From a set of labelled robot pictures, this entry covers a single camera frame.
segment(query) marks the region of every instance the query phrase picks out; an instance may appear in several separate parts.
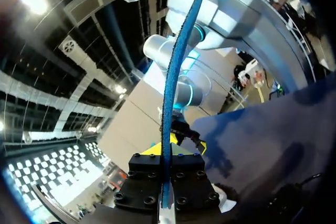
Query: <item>white wall panel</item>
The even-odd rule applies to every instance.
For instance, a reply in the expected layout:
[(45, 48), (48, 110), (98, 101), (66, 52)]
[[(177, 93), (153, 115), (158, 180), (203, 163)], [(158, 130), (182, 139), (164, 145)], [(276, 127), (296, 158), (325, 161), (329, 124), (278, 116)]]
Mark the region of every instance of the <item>white wall panel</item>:
[(129, 95), (128, 100), (156, 121), (158, 125), (161, 125), (157, 108), (162, 107), (163, 95), (154, 88), (141, 80)]

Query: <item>dark blue curved panel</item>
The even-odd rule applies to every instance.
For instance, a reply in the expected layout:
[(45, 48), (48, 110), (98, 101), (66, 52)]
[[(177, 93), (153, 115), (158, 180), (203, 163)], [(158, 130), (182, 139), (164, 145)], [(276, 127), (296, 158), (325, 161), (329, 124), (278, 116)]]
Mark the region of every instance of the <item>dark blue curved panel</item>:
[[(196, 120), (192, 129), (207, 142), (210, 180), (256, 203), (284, 183), (324, 171), (336, 136), (335, 103), (336, 75), (331, 74), (285, 97)], [(182, 146), (195, 151), (191, 141)]]

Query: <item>hex bolt head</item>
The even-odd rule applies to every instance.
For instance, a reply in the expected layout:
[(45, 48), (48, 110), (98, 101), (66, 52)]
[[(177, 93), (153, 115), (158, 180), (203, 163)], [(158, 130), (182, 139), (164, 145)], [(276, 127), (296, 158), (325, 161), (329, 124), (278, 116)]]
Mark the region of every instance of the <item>hex bolt head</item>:
[(185, 197), (180, 197), (180, 198), (177, 199), (176, 203), (177, 203), (178, 205), (180, 205), (180, 206), (183, 206), (183, 205), (185, 205), (185, 204), (187, 203), (187, 198), (185, 198)]
[(148, 178), (156, 178), (157, 174), (156, 173), (149, 173)]
[(156, 199), (153, 196), (147, 196), (147, 197), (145, 197), (145, 199), (143, 200), (143, 202), (146, 205), (152, 205), (152, 204), (154, 204), (156, 202)]
[(209, 199), (210, 200), (218, 200), (219, 199), (219, 194), (218, 193), (210, 193), (209, 194)]
[(184, 178), (184, 173), (176, 173), (176, 178)]
[(124, 199), (124, 194), (121, 193), (121, 192), (116, 192), (114, 195), (113, 195), (113, 198), (115, 200), (123, 200)]
[(130, 170), (129, 172), (128, 172), (128, 176), (129, 177), (134, 177), (136, 175), (136, 172), (134, 172), (134, 171), (132, 171), (132, 170)]
[(196, 172), (196, 174), (197, 174), (198, 177), (204, 177), (205, 176), (205, 172), (203, 170), (198, 170)]

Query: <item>yellow part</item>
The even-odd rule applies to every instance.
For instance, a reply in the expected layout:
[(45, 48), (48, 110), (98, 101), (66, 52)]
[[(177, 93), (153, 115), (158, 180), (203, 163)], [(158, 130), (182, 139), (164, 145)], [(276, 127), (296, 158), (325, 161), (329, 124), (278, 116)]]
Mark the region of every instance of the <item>yellow part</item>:
[(261, 101), (261, 103), (264, 103), (264, 96), (262, 95), (263, 93), (261, 92), (261, 89), (260, 88), (257, 88), (257, 90), (258, 90), (258, 93), (259, 93), (259, 96), (260, 96), (260, 101)]
[(206, 152), (206, 142), (201, 142), (201, 144), (204, 147), (204, 151), (201, 153), (201, 155), (204, 155), (204, 153)]
[[(177, 139), (174, 133), (170, 133), (170, 142), (173, 143), (172, 144), (173, 155), (178, 155), (180, 153), (185, 154), (185, 155), (192, 154), (191, 152), (177, 145)], [(154, 154), (154, 155), (160, 156), (161, 155), (161, 143), (154, 145), (153, 147), (149, 148), (148, 150), (144, 151), (141, 154), (142, 155)]]

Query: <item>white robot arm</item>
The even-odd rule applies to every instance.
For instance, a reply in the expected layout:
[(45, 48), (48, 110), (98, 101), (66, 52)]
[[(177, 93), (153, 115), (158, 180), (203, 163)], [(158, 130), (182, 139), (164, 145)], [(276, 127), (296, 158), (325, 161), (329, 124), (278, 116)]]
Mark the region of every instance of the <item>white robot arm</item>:
[[(192, 2), (168, 0), (166, 22), (172, 32), (180, 31)], [(192, 38), (195, 41), (190, 50), (192, 47), (239, 48), (272, 72), (287, 92), (307, 86), (311, 72), (306, 57), (280, 16), (265, 0), (203, 0), (196, 23), (194, 33), (201, 38)], [(166, 68), (173, 45), (167, 38), (152, 35), (144, 45), (144, 53)]]

